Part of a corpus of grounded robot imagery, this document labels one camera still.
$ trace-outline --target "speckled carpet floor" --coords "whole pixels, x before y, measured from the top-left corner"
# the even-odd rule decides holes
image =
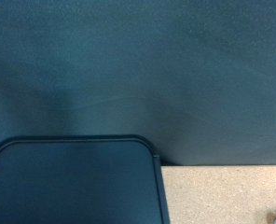
[[[273,224],[276,166],[163,167],[172,224]]]

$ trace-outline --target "beige carpet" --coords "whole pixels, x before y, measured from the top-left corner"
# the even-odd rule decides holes
[[[172,224],[273,224],[276,166],[163,167]]]

